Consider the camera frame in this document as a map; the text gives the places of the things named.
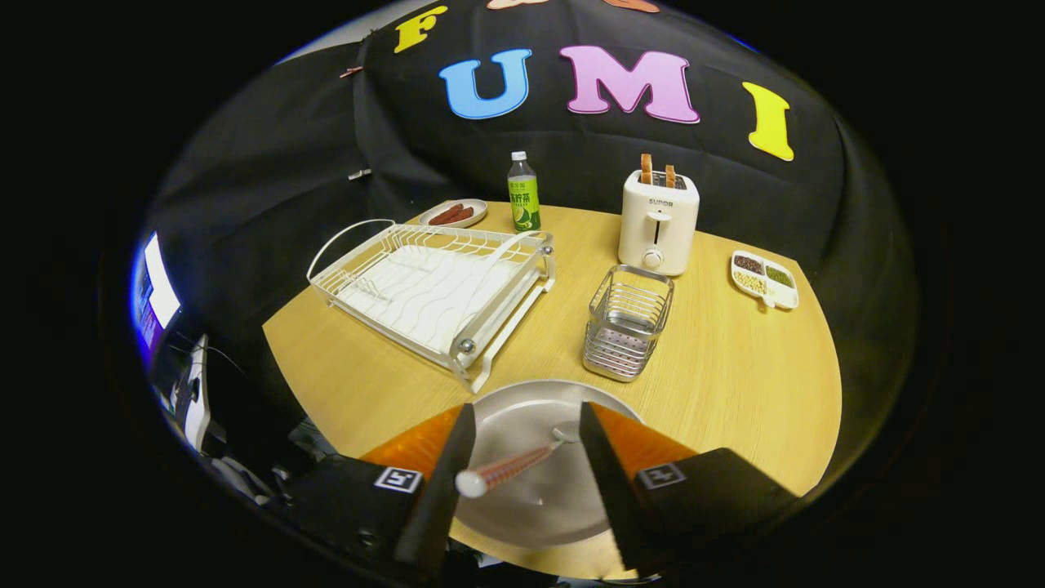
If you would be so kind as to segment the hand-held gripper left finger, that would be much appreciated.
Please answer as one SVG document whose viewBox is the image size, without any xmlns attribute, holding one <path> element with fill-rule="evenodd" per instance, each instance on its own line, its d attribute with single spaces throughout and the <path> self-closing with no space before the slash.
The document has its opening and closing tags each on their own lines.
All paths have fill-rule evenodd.
<svg viewBox="0 0 1045 588">
<path fill-rule="evenodd" d="M 359 577 L 440 577 L 475 443 L 465 403 L 387 440 L 365 457 L 332 455 L 291 481 L 278 520 Z"/>
</svg>

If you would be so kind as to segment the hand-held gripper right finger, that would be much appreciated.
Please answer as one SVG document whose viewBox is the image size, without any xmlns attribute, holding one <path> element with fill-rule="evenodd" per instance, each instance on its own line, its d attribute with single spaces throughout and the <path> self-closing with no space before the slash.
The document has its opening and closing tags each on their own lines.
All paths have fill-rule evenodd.
<svg viewBox="0 0 1045 588">
<path fill-rule="evenodd" d="M 800 498 L 727 448 L 696 452 L 586 401 L 580 439 L 625 568 L 638 577 L 732 570 Z"/>
</svg>

